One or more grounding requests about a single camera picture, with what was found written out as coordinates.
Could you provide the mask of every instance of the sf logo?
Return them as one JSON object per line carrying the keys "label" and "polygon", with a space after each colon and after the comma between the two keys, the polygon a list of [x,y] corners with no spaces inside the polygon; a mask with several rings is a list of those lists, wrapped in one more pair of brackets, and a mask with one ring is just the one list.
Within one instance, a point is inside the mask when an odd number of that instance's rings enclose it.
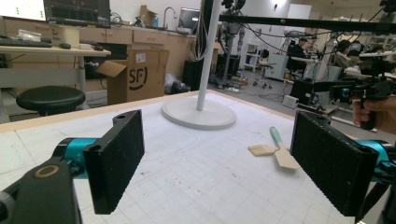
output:
{"label": "sf logo", "polygon": [[137,91],[139,89],[142,89],[146,85],[146,82],[148,80],[148,69],[147,67],[131,69],[131,71],[129,71],[129,76],[131,77],[129,81],[129,90]]}

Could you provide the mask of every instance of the hand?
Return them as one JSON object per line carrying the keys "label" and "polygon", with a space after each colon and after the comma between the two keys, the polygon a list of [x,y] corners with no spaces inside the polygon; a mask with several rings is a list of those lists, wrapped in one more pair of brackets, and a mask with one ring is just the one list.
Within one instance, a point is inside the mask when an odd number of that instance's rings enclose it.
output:
{"label": "hand", "polygon": [[387,133],[396,134],[396,97],[388,100],[365,101],[361,109],[361,102],[353,103],[353,122],[361,125],[363,121],[370,119],[370,111],[376,112],[375,128]]}

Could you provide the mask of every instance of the stool seat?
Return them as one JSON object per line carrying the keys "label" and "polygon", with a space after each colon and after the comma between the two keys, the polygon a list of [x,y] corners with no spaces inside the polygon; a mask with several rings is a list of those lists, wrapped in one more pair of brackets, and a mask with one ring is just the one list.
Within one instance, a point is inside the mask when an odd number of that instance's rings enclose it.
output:
{"label": "stool seat", "polygon": [[84,92],[62,86],[44,86],[22,92],[17,105],[40,116],[72,112],[85,101]]}

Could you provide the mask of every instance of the teal spatula handle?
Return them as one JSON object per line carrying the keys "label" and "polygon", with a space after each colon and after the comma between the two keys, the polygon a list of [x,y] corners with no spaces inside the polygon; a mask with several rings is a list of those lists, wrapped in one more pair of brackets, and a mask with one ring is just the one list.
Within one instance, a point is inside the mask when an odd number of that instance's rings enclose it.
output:
{"label": "teal spatula handle", "polygon": [[274,140],[276,141],[276,143],[281,143],[281,142],[282,142],[282,139],[280,138],[280,134],[279,134],[279,132],[277,131],[277,128],[276,128],[276,127],[271,127],[271,128],[270,128],[270,133],[271,133],[271,135],[273,136],[273,138],[274,138]]}

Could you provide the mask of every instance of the computer monitor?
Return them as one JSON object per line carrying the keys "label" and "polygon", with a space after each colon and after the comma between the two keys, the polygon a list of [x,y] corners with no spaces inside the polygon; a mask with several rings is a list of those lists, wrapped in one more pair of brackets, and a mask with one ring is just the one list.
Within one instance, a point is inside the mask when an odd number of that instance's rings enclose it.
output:
{"label": "computer monitor", "polygon": [[178,27],[188,28],[192,30],[192,33],[196,33],[197,29],[197,22],[200,16],[200,10],[198,9],[191,9],[183,7],[180,10],[180,17],[178,20]]}
{"label": "computer monitor", "polygon": [[0,7],[0,16],[31,21],[45,21],[43,0],[13,0]]}
{"label": "computer monitor", "polygon": [[52,24],[110,28],[109,0],[44,0],[44,8]]}

